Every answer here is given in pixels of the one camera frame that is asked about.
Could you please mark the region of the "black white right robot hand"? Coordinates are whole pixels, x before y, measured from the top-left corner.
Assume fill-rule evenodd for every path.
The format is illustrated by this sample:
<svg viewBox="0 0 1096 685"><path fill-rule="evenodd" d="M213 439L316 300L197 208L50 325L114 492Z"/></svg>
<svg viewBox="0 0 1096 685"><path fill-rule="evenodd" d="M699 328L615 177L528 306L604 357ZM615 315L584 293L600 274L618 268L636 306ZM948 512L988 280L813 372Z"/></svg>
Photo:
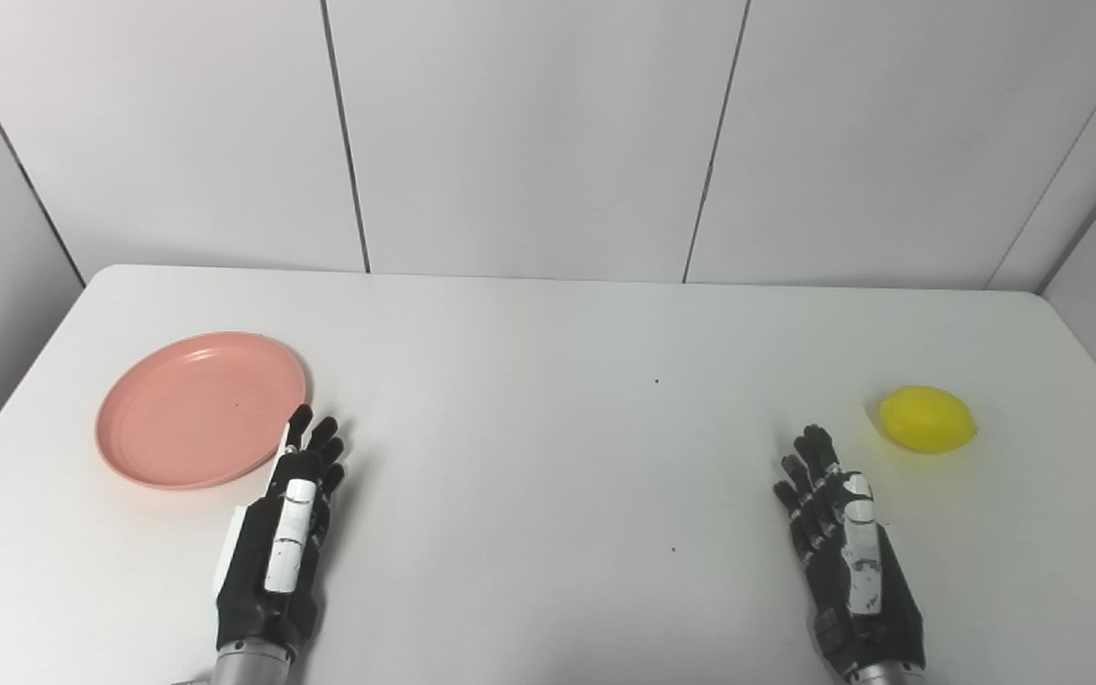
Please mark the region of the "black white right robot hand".
<svg viewBox="0 0 1096 685"><path fill-rule="evenodd" d="M840 463L817 424L783 456L773 493L814 607L812 631L845 684L925 684L925 627L865 473Z"/></svg>

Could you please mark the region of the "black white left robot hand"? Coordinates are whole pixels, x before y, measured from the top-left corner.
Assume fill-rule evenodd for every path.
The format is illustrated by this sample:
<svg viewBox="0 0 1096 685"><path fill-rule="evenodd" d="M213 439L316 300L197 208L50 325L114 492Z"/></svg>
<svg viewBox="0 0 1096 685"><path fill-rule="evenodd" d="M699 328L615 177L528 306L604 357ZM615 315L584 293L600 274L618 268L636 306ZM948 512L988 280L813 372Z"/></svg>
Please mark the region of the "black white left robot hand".
<svg viewBox="0 0 1096 685"><path fill-rule="evenodd" d="M216 647L262 641L298 657L319 614L313 585L331 500L346 477L334 416L313 421L300 404L288 418L269 486L248 504L216 597Z"/></svg>

